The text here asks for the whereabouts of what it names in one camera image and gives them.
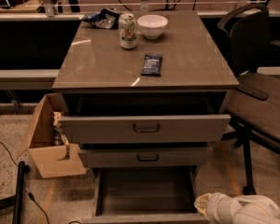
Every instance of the concrete floor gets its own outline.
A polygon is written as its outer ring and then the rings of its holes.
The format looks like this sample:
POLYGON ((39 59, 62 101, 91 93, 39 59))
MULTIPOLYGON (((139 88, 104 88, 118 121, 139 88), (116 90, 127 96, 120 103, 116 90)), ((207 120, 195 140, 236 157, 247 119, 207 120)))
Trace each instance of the concrete floor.
MULTIPOLYGON (((14 114, 11 105, 0 105, 0 142, 8 148, 16 163, 25 161, 30 166, 31 172, 26 174, 25 184, 48 214, 49 223, 82 222, 84 217, 91 216, 93 208, 92 177, 78 175, 43 179, 28 151, 17 159, 34 108, 34 105, 25 104, 19 114, 14 114)), ((195 180, 198 195, 207 192, 222 192, 230 196, 242 194, 245 185, 243 151, 233 143, 234 140, 229 140, 211 144, 211 158, 202 166, 195 180)), ((280 156, 255 144, 252 144, 252 156, 257 194, 273 199, 280 206, 280 156)), ((0 199, 14 195, 17 170, 0 144, 0 199)), ((12 207, 0 211, 0 223, 12 223, 12 213, 12 207)), ((47 223, 26 192, 21 223, 47 223)))

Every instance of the can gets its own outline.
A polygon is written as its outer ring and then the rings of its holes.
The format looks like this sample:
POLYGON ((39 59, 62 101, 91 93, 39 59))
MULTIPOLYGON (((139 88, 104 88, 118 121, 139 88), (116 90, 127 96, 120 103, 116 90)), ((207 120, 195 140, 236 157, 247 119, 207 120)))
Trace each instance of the can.
POLYGON ((119 17, 119 42, 125 49, 137 46, 136 20, 132 13, 122 13, 119 17))

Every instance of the office chair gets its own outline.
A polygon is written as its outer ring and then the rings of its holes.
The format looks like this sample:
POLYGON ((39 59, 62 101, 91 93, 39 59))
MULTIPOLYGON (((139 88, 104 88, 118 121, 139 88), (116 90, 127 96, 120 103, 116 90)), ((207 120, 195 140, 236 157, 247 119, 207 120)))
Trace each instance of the office chair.
POLYGON ((225 109, 235 133, 224 134, 222 140, 236 134, 235 145, 243 145, 247 184, 243 192, 255 194, 250 140, 280 155, 280 79, 257 72, 270 45, 268 8, 262 4, 236 8, 218 22, 217 28, 227 49, 223 55, 240 83, 225 109))

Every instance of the white bowl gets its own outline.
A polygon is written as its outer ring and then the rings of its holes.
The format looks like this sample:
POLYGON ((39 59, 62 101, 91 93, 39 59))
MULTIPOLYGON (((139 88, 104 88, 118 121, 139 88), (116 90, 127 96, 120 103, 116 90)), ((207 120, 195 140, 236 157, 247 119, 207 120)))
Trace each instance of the white bowl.
POLYGON ((145 15, 138 19, 140 32, 147 39, 157 39, 162 35, 168 24, 168 20, 159 15, 145 15))

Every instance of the drawer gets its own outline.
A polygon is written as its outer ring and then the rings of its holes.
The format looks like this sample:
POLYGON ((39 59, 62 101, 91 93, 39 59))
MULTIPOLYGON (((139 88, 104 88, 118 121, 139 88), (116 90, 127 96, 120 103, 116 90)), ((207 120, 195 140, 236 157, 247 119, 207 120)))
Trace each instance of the drawer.
POLYGON ((171 143, 219 141, 229 120, 229 115, 64 116, 61 124, 71 143, 171 143))
POLYGON ((114 148, 84 146, 78 155, 86 168, 198 166, 206 164, 212 152, 212 148, 206 145, 179 147, 178 144, 170 144, 166 147, 158 147, 153 144, 143 144, 146 148, 138 148, 139 146, 135 147, 133 144, 129 144, 130 148, 112 146, 114 148))
POLYGON ((102 168, 86 223, 208 223, 193 205, 188 167, 102 168))

